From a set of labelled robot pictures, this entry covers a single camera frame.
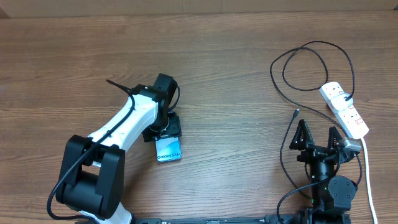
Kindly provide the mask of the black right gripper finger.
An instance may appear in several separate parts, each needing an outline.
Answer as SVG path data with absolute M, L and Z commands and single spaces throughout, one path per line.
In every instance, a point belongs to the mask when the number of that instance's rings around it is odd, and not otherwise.
M 289 149 L 302 151 L 313 148 L 314 145 L 315 143 L 308 128 L 307 122 L 304 119 L 301 119 L 298 122 L 298 126 L 293 140 L 290 143 Z
M 329 133 L 328 133 L 328 149 L 337 149 L 339 142 L 342 140 L 342 137 L 337 130 L 336 127 L 332 126 L 329 128 Z

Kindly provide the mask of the Samsung Galaxy smartphone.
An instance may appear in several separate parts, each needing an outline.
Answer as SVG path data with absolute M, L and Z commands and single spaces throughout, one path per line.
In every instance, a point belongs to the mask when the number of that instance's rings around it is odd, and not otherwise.
M 177 161 L 182 158 L 179 137 L 157 140 L 155 148 L 158 162 Z

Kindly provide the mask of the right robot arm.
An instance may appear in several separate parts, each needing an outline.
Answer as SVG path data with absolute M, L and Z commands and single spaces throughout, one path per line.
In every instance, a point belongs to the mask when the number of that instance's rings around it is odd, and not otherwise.
M 297 212 L 295 223 L 350 223 L 351 201 L 358 185 L 355 181 L 337 174 L 343 163 L 361 152 L 359 140 L 342 137 L 337 128 L 329 128 L 328 145 L 317 146 L 305 120 L 298 122 L 296 133 L 289 146 L 300 151 L 297 161 L 310 168 L 312 206 Z

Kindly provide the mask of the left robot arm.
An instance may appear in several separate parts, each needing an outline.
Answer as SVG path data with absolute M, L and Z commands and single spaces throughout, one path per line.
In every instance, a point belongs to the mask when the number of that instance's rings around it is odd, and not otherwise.
M 66 143 L 60 175 L 47 200 L 54 220 L 77 223 L 139 223 L 121 202 L 126 153 L 139 136 L 154 142 L 158 162 L 182 158 L 180 96 L 177 81 L 158 74 L 153 85 L 128 88 L 127 102 L 102 128 L 87 137 L 74 135 Z

